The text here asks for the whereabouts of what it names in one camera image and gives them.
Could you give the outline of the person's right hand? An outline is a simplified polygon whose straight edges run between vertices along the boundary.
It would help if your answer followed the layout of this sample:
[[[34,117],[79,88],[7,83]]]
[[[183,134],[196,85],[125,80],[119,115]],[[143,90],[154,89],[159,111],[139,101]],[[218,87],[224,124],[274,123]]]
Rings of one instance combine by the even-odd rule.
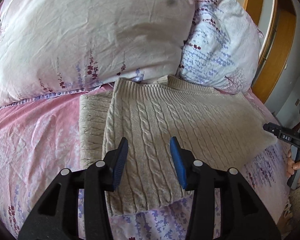
[[[292,153],[291,150],[288,151],[288,159],[287,159],[287,170],[286,176],[290,178],[297,170],[300,170],[300,161],[295,163],[291,159]]]

